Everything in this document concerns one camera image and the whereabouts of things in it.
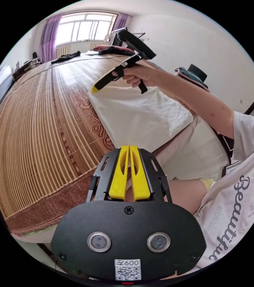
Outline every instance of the white t-shirt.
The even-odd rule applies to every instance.
[[[254,223],[254,117],[234,112],[234,159],[242,161],[217,181],[194,215],[207,248],[197,271],[221,259],[244,237]]]

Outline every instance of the radiator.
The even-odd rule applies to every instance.
[[[60,47],[56,49],[56,56],[60,58],[62,55],[70,54],[70,46]]]
[[[91,42],[90,50],[94,49],[96,46],[99,45],[110,45],[110,42]]]

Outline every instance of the window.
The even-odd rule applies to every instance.
[[[116,14],[90,12],[63,16],[60,20],[56,45],[76,41],[103,41],[113,28]]]

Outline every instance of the label sticker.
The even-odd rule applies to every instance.
[[[140,259],[115,259],[115,278],[120,281],[141,280]]]

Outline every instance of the purple curtain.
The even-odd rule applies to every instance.
[[[40,39],[40,59],[43,63],[56,59],[56,33],[62,14],[46,20]]]
[[[126,27],[126,22],[129,16],[130,15],[126,13],[120,13],[115,21],[113,31]]]

